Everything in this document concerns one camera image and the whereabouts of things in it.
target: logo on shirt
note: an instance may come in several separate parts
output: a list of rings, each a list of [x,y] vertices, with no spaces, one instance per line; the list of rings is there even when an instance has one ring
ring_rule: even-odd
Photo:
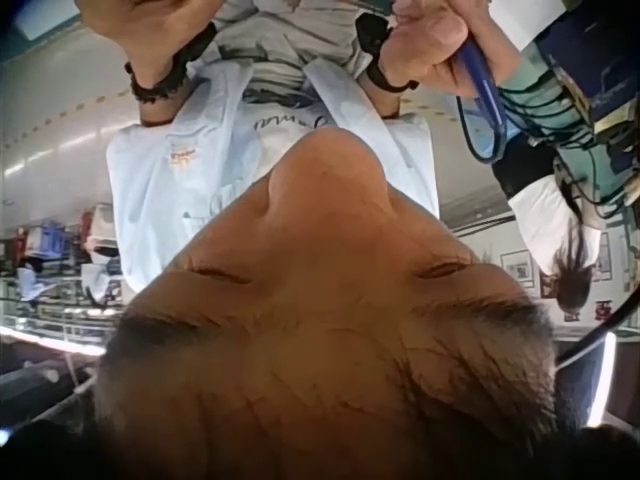
[[[171,165],[176,167],[186,167],[191,163],[196,151],[193,148],[171,153]]]

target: long dark hair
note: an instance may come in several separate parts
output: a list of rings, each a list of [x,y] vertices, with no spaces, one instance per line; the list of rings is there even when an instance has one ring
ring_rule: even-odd
[[[584,222],[580,207],[573,198],[571,184],[562,183],[560,192],[575,214],[575,221],[569,224],[567,244],[558,250],[554,259],[557,272],[556,299],[564,312],[576,314],[587,303],[591,291],[593,265],[585,266],[587,249],[582,228]]]

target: skin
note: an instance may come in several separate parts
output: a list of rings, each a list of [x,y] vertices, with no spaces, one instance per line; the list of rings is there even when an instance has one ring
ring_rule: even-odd
[[[550,339],[456,312],[469,301],[528,302],[390,187],[357,137],[321,129],[134,299],[124,323],[189,325],[197,340],[141,345],[121,363],[108,354],[98,417],[134,468],[142,458],[190,478],[405,478],[424,452],[399,365],[490,425],[482,395],[454,386],[457,356],[484,372],[490,355],[507,381],[526,372],[532,391],[552,388]]]

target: bracelet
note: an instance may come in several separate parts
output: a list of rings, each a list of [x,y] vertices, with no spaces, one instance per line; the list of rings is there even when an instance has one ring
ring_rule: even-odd
[[[387,81],[386,77],[380,70],[380,66],[378,65],[379,60],[379,56],[373,58],[373,60],[367,67],[367,76],[369,77],[369,80],[371,80],[371,83],[373,83],[380,90],[384,90],[385,92],[389,93],[404,93],[409,89],[415,90],[420,85],[420,83],[416,82],[415,80],[410,80],[409,83],[403,85],[402,87],[394,87]]]
[[[144,88],[138,84],[131,63],[127,62],[124,69],[131,77],[131,91],[136,100],[140,103],[155,103],[158,100],[168,99],[180,90],[187,80],[187,63],[200,58],[217,33],[215,25],[210,22],[202,32],[173,56],[171,71],[152,88]]]

